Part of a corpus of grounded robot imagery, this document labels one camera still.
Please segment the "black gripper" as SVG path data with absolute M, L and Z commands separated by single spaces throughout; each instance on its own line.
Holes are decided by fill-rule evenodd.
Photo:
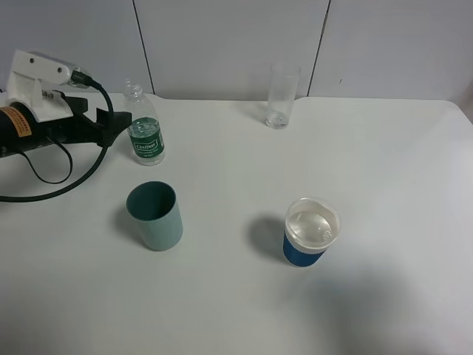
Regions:
M 130 112 L 108 112 L 99 108 L 96 109 L 96 123 L 92 122 L 84 115 L 89 108 L 86 98 L 54 94 L 53 101 L 54 116 L 69 118 L 36 124 L 37 143 L 112 145 L 121 132 L 132 124 Z

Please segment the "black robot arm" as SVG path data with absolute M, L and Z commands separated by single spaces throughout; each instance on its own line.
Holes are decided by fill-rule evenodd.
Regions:
M 96 109 L 96 121 L 85 116 L 88 100 L 65 95 L 68 117 L 38 122 L 25 104 L 14 101 L 1 108 L 1 156 L 25 153 L 44 146 L 93 143 L 109 148 L 119 134 L 131 125 L 130 112 L 109 113 Z

